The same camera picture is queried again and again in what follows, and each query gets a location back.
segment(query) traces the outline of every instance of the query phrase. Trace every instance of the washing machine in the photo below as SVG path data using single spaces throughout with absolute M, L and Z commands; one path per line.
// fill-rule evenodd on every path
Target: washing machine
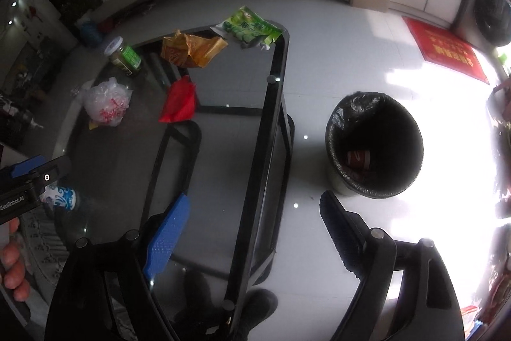
M 462 0 L 452 31 L 486 53 L 511 43 L 509 0 Z

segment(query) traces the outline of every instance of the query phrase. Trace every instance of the white plastic bag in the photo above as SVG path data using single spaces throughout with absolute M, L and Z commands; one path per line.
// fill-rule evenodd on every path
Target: white plastic bag
M 128 110 L 132 93 L 112 77 L 85 92 L 83 107 L 93 122 L 117 126 Z

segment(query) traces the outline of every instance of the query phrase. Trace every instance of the glass tabletop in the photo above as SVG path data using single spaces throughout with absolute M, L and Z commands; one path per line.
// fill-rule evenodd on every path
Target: glass tabletop
M 84 236 L 99 244 L 143 229 L 187 194 L 190 217 L 153 288 L 178 328 L 219 325 L 226 299 L 236 304 L 240 288 L 264 280 L 271 268 L 290 160 L 285 130 L 277 129 L 284 126 L 284 46 L 282 40 L 261 51 L 231 43 L 205 68 L 178 69 L 159 57 L 161 40 L 144 43 L 135 48 L 143 63 L 138 75 L 108 64 L 95 80 L 115 77 L 133 91 L 121 124 L 90 130 L 82 111 L 71 134 L 72 172 L 62 184 L 77 192 L 77 206 L 55 211 L 68 248 Z M 196 84 L 195 116 L 158 122 L 168 87 L 184 74 Z M 200 314 L 187 313 L 194 290 L 207 299 Z

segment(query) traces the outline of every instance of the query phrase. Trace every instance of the yellow wrapper piece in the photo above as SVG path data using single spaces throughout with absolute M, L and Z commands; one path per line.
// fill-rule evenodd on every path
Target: yellow wrapper piece
M 226 46 L 226 41 L 219 36 L 207 39 L 182 34 L 178 29 L 174 36 L 163 38 L 162 58 L 178 67 L 204 68 Z

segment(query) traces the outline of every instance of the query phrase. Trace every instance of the jar lid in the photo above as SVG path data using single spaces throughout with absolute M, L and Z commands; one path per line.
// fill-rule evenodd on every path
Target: jar lid
M 104 54 L 108 57 L 111 56 L 123 43 L 122 36 L 116 36 L 110 44 L 105 48 Z

